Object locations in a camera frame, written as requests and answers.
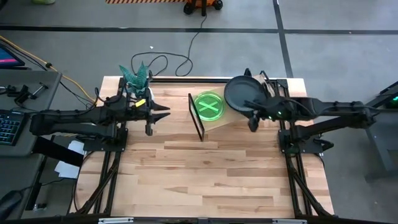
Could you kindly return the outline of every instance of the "concrete floor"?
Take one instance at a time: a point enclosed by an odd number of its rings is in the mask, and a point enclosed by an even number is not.
[[[398,2],[394,0],[279,0],[285,29],[397,30]],[[0,12],[1,23],[25,26],[99,26],[144,28],[197,28],[202,17],[182,13],[183,3],[114,4],[100,0],[57,0],[53,6],[34,6],[12,0]],[[205,28],[276,29],[272,0],[225,0],[221,11],[209,9]],[[118,65],[129,66],[132,55],[146,51],[187,54],[194,33],[145,32],[26,32],[0,31],[26,50],[52,62],[93,95],[105,75],[120,75]],[[396,35],[287,34],[287,49],[295,78],[304,78],[309,96],[324,101],[369,101],[397,81]],[[149,63],[153,57],[141,57]],[[286,77],[278,34],[202,33],[194,41],[191,76],[236,76],[246,67]],[[169,58],[162,75],[174,75],[182,62]],[[164,66],[158,61],[151,68]],[[353,88],[355,83],[360,88]],[[83,109],[59,88],[54,109]],[[398,223],[398,180],[369,184],[364,175],[380,169],[377,153],[363,130],[343,129],[325,139],[335,147],[325,153],[326,175],[335,213],[340,217]],[[71,183],[53,186],[53,205],[44,214],[65,213]]]

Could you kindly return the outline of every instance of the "green x mark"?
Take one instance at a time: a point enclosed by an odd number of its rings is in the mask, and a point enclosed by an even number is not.
[[[211,110],[213,110],[215,112],[218,112],[218,109],[213,107],[216,104],[217,104],[217,101],[216,102],[212,102],[209,105],[207,103],[201,101],[201,102],[199,102],[199,105],[202,105],[203,107],[199,109],[199,112],[202,112],[202,111],[207,110],[207,109],[211,109]]]

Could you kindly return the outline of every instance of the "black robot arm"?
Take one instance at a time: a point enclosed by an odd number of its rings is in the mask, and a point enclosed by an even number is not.
[[[61,132],[114,139],[117,137],[118,123],[146,120],[146,134],[150,136],[151,124],[170,114],[152,114],[151,111],[169,109],[153,102],[147,89],[146,97],[137,99],[132,106],[126,104],[125,96],[117,95],[107,98],[104,106],[85,111],[42,111],[33,115],[30,132],[37,136]]]
[[[282,120],[294,123],[296,121],[310,121],[319,116],[339,116],[339,122],[327,126],[310,126],[303,133],[306,136],[321,134],[335,129],[368,128],[378,114],[377,109],[354,102],[322,102],[316,98],[283,96],[267,97],[258,95],[253,101],[245,101],[245,105],[254,110],[249,118],[251,131],[256,131],[259,119]]]

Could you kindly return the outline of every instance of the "wooden table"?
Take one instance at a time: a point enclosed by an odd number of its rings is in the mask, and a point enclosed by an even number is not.
[[[119,78],[104,77],[100,95],[115,95]],[[287,81],[291,96],[307,95],[303,79]],[[205,141],[200,142],[188,112],[187,95],[222,85],[150,84],[155,101],[170,107],[171,115],[153,126],[153,136],[145,135],[144,122],[127,124],[129,137],[112,216],[294,217],[285,158],[277,143],[278,122],[261,121],[258,131],[251,133],[246,120],[237,121],[207,132]],[[103,157],[103,152],[95,152],[81,169],[76,192],[79,207],[98,185]],[[303,164],[309,189],[333,213],[321,161],[305,154]],[[304,211],[301,190],[298,195]]]

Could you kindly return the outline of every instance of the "computer monitor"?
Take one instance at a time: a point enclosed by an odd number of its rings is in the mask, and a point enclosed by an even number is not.
[[[0,46],[0,68],[12,68],[24,65],[25,62],[23,62],[5,47]]]

